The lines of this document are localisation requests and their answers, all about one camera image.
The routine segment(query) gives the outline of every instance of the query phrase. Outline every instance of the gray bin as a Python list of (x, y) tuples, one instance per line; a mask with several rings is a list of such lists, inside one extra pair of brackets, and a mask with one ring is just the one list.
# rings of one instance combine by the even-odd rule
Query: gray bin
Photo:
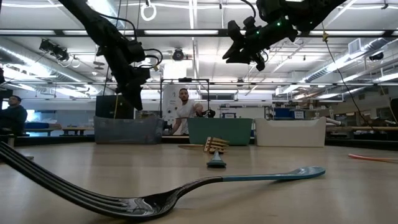
[(98, 144), (158, 144), (162, 141), (164, 120), (109, 119), (94, 117), (95, 142)]

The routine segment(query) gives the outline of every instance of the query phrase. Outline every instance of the person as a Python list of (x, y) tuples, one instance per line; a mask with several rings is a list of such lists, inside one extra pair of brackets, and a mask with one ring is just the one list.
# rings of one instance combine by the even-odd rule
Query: person
[(1, 110), (0, 113), (0, 133), (20, 135), (24, 131), (27, 111), (21, 106), (19, 96), (11, 96), (8, 99), (9, 107)]
[(173, 135), (181, 126), (181, 134), (188, 134), (188, 119), (195, 117), (196, 113), (201, 114), (203, 112), (203, 106), (200, 103), (195, 103), (193, 100), (189, 100), (188, 90), (182, 88), (178, 97), (181, 99), (182, 106), (177, 110), (177, 119), (175, 120), (175, 125), (171, 130), (171, 135)]

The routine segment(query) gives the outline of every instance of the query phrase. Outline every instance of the white t-shirt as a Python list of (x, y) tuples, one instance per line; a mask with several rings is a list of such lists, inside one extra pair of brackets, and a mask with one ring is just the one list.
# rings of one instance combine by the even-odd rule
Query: white t-shirt
[[(180, 106), (177, 110), (178, 118), (193, 118), (195, 115), (195, 102), (188, 100), (185, 105)], [(181, 119), (181, 134), (188, 134), (188, 119)]]

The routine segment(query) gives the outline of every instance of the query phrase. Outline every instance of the blue fork handle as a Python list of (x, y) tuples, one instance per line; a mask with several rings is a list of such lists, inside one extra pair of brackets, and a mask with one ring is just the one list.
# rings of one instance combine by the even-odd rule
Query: blue fork handle
[(318, 177), (325, 174), (322, 167), (303, 167), (284, 174), (266, 175), (231, 175), (222, 176), (223, 182), (258, 181), (258, 180), (300, 180)]

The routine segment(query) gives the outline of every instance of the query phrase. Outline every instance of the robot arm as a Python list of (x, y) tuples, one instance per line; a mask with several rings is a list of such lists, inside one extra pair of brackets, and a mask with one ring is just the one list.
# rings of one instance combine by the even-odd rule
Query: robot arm
[(141, 43), (125, 38), (110, 21), (92, 10), (86, 1), (59, 1), (84, 25), (87, 34), (99, 46), (97, 56), (104, 55), (118, 83), (116, 93), (122, 93), (133, 107), (142, 110), (141, 85), (150, 78), (149, 68), (130, 66), (146, 57)]
[(235, 21), (228, 23), (228, 35), (234, 43), (225, 53), (226, 63), (257, 63), (256, 68), (265, 69), (261, 55), (264, 49), (286, 37), (294, 41), (298, 30), (310, 32), (318, 26), (337, 6), (346, 0), (257, 0), (259, 17), (268, 23), (265, 27), (255, 26), (252, 16), (243, 22), (246, 33)]

